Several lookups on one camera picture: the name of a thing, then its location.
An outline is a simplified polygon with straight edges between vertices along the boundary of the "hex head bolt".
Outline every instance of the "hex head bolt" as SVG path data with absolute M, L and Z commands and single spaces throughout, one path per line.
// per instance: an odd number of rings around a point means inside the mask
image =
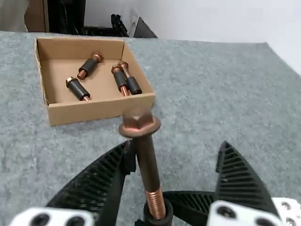
M 152 115 L 150 109 L 140 107 L 125 112 L 123 114 L 123 122 L 119 126 L 119 133 L 122 136 L 133 138 L 145 189 L 146 201 L 150 214 L 155 219 L 163 219 L 166 215 L 154 145 L 151 137 L 160 126 L 160 120 Z
M 91 58 L 79 68 L 77 78 L 80 80 L 85 79 L 96 67 L 96 65 L 103 61 L 103 56 L 98 52 L 93 52 Z
M 66 86 L 79 100 L 91 100 L 90 94 L 80 84 L 77 78 L 69 77 L 66 79 Z
M 124 97 L 128 96 L 127 80 L 124 76 L 124 73 L 122 72 L 122 68 L 119 65 L 113 65 L 111 72 L 114 75 L 114 79 L 118 90 L 122 93 Z
M 130 73 L 128 72 L 128 63 L 125 61 L 120 61 L 118 65 L 122 68 L 123 73 L 126 75 L 127 78 L 127 86 L 128 89 L 130 90 L 132 95 L 136 94 L 142 94 L 142 90 L 140 86 L 138 85 L 135 77 L 131 76 Z

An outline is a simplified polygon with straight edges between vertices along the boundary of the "screw hole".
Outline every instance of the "screw hole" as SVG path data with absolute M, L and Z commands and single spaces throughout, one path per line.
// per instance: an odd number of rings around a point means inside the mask
M 287 202 L 282 202 L 282 203 L 281 203 L 281 206 L 283 206 L 284 209 L 286 209 L 286 210 L 290 210 L 290 209 L 291 209 L 290 204 L 288 204 Z
M 286 225 L 287 226 L 296 226 L 296 222 L 291 218 L 286 218 Z
M 275 226 L 272 222 L 264 218 L 257 219 L 256 224 L 260 226 Z
M 73 217 L 68 220 L 66 226 L 84 226 L 85 221 L 81 217 Z
M 49 221 L 49 216 L 45 213 L 37 215 L 31 222 L 31 226 L 45 226 Z
M 217 213 L 226 218 L 236 218 L 235 212 L 226 206 L 219 207 Z

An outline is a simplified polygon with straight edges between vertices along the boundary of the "open cardboard box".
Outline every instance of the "open cardboard box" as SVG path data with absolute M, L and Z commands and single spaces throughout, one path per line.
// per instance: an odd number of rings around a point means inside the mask
M 80 83 L 90 93 L 90 101 L 79 101 L 66 87 L 68 77 L 76 77 L 79 68 L 100 52 L 104 60 Z M 37 38 L 35 53 L 41 77 L 44 102 L 51 125 L 116 117 L 134 106 L 151 107 L 155 92 L 128 45 L 123 40 L 95 38 Z M 142 94 L 122 96 L 111 68 L 120 60 L 129 65 Z

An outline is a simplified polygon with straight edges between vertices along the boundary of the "black rubber sleeve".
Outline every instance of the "black rubber sleeve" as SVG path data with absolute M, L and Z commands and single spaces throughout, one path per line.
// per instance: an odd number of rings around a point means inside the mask
M 76 80 L 72 80 L 67 84 L 67 87 L 71 92 L 79 99 L 82 100 L 84 97 L 90 97 L 90 94 L 86 89 Z
M 132 95 L 142 94 L 142 90 L 141 90 L 140 86 L 138 85 L 135 77 L 129 77 L 127 79 L 127 87 L 131 91 Z
M 120 91 L 121 86 L 126 86 L 127 87 L 127 80 L 122 71 L 118 71 L 114 73 L 114 79 L 116 81 L 116 85 Z
M 87 75 L 89 75 L 96 67 L 97 62 L 94 59 L 88 59 L 80 68 L 79 72 L 81 70 L 85 70 L 87 72 Z

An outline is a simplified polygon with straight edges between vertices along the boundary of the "gray carpet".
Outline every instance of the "gray carpet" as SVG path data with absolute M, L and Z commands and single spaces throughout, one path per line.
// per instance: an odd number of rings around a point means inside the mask
M 120 118 L 49 126 L 34 58 L 37 35 L 0 32 L 1 225 L 45 205 L 124 141 Z M 213 191 L 217 150 L 227 140 L 272 196 L 301 201 L 301 78 L 267 44 L 127 42 L 157 93 L 153 113 L 162 128 L 154 145 L 164 191 Z M 142 217 L 139 176 L 126 178 L 119 226 Z

